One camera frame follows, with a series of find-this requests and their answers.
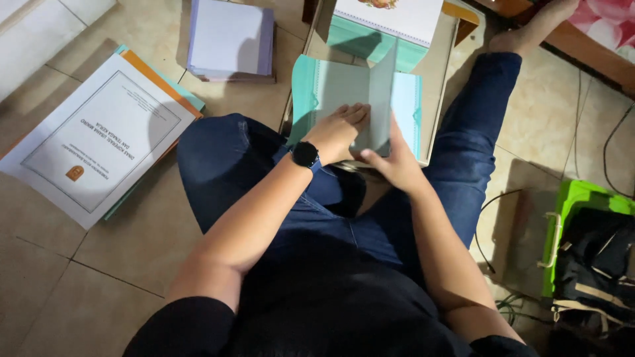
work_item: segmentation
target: blue jeans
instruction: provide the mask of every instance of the blue jeans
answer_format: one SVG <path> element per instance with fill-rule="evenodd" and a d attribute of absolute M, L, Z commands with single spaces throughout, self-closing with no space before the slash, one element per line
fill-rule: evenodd
<path fill-rule="evenodd" d="M 515 53 L 478 57 L 439 126 L 430 165 L 424 168 L 467 247 L 494 171 L 494 147 L 520 66 Z M 273 169 L 288 152 L 285 142 L 240 114 L 201 119 L 188 127 L 178 144 L 178 165 L 202 232 Z M 422 283 L 408 198 L 393 188 L 364 214 L 343 213 L 355 212 L 364 192 L 356 174 L 324 167 L 261 260 L 275 264 L 293 257 L 363 252 Z"/>

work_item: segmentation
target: black sleeve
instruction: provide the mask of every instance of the black sleeve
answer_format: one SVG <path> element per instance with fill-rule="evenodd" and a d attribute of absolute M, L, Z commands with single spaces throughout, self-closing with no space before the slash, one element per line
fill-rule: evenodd
<path fill-rule="evenodd" d="M 483 337 L 470 343 L 470 347 L 488 357 L 540 357 L 533 348 L 503 336 Z"/>
<path fill-rule="evenodd" d="M 186 297 L 152 315 L 123 355 L 216 356 L 227 343 L 234 318 L 234 311 L 219 300 Z"/>

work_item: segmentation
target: smartwatch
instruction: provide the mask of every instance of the smartwatch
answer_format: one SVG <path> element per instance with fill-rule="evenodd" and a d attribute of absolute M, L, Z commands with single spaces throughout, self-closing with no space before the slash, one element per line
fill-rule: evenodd
<path fill-rule="evenodd" d="M 291 158 L 299 166 L 310 168 L 313 174 L 322 168 L 318 150 L 312 143 L 301 141 L 291 147 Z"/>

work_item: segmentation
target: pink floral fabric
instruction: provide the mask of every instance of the pink floral fabric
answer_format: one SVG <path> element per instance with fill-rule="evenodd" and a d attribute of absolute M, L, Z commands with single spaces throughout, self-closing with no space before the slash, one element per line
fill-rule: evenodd
<path fill-rule="evenodd" d="M 604 47 L 635 63 L 634 0 L 581 0 L 569 21 Z"/>

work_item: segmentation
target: foot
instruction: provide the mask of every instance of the foot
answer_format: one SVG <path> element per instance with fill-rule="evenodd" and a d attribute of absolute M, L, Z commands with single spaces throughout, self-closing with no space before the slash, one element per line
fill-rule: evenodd
<path fill-rule="evenodd" d="M 489 52 L 514 52 L 521 57 L 540 43 L 563 21 L 570 18 L 580 0 L 553 0 L 545 5 L 524 27 L 494 36 Z"/>

